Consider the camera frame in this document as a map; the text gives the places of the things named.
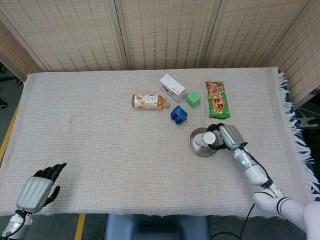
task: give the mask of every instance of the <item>black cable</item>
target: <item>black cable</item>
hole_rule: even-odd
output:
[[[22,213],[22,211],[20,210],[16,210],[15,211],[17,214],[19,214],[22,218],[23,218],[23,221],[21,223],[21,225],[17,228],[17,230],[15,230],[14,232],[10,233],[9,235],[6,235],[6,236],[0,236],[0,240],[6,240],[6,239],[9,239],[11,236],[15,235],[17,232],[20,231],[20,229],[22,229],[22,227],[24,226],[25,222],[26,222],[26,215],[24,215]]]
[[[219,232],[219,233],[216,233],[215,235],[213,235],[213,236],[211,237],[211,240],[214,239],[216,236],[221,235],[221,234],[229,234],[229,235],[232,235],[232,236],[238,238],[239,240],[242,240],[242,239],[241,239],[242,234],[244,233],[244,230],[245,230],[245,227],[246,227],[248,218],[249,218],[252,210],[254,209],[254,207],[255,207],[255,204],[252,205],[252,207],[250,208],[250,211],[248,212],[248,214],[247,214],[247,216],[246,216],[246,218],[245,218],[245,220],[244,220],[244,223],[243,223],[243,225],[242,225],[242,229],[241,229],[241,232],[240,232],[240,236],[237,236],[237,235],[235,235],[235,234],[232,233],[232,232],[223,231],[223,232]]]
[[[269,178],[270,178],[270,177],[269,177],[269,174],[268,174],[267,170],[264,168],[264,166],[262,166],[262,165],[260,164],[260,162],[258,162],[258,160],[256,160],[249,152],[247,152],[247,151],[245,150],[244,146],[241,145],[241,147],[242,147],[242,150],[243,150],[246,154],[248,154],[248,156],[249,156],[252,160],[254,160],[254,161],[263,169],[263,171],[264,171],[265,174],[266,174],[266,177],[269,179]]]

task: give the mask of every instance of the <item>green snack package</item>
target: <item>green snack package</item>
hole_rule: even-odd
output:
[[[225,84],[223,82],[206,81],[208,91],[209,117],[216,119],[230,118]]]

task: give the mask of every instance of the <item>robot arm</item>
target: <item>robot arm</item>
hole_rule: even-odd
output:
[[[0,240],[24,239],[32,224],[31,214],[39,212],[58,196],[60,186],[56,186],[52,195],[48,197],[53,184],[66,165],[66,163],[57,164],[54,167],[39,170],[27,180],[16,201],[17,210],[15,212],[17,214],[10,219]]]
[[[217,129],[223,139],[225,148],[234,152],[234,158],[241,166],[250,183],[261,186],[261,191],[253,194],[255,205],[267,212],[285,217],[301,230],[307,233],[308,240],[319,238],[320,202],[311,202],[306,206],[296,200],[284,196],[283,192],[273,183],[263,166],[245,148],[247,142],[233,125],[218,124],[209,127],[207,131]]]

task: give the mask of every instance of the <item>white box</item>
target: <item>white box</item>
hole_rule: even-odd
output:
[[[160,79],[160,88],[177,102],[183,100],[187,95],[185,87],[168,74]]]

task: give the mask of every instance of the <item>bottle label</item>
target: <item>bottle label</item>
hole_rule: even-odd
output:
[[[134,96],[135,109],[158,109],[158,95],[136,94]]]

